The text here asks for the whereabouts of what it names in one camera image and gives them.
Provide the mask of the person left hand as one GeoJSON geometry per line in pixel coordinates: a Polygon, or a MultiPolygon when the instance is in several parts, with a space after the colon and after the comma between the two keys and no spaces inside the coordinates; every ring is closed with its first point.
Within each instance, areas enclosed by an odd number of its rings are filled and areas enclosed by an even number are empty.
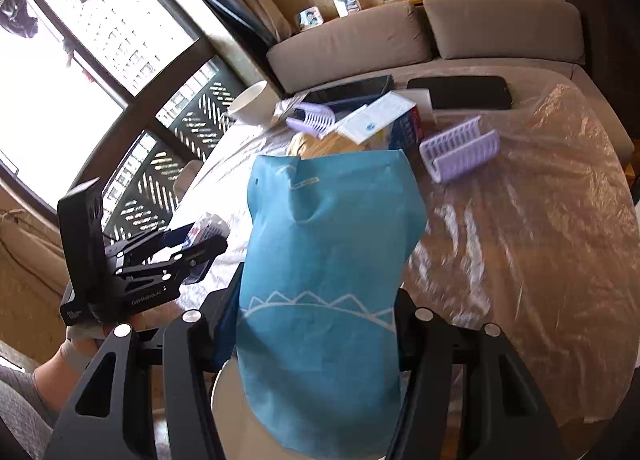
{"type": "Polygon", "coordinates": [[[97,350],[93,339],[65,340],[56,353],[35,370],[32,375],[35,388],[52,410],[60,412],[64,408],[84,372],[79,361],[88,365],[97,350]]]}

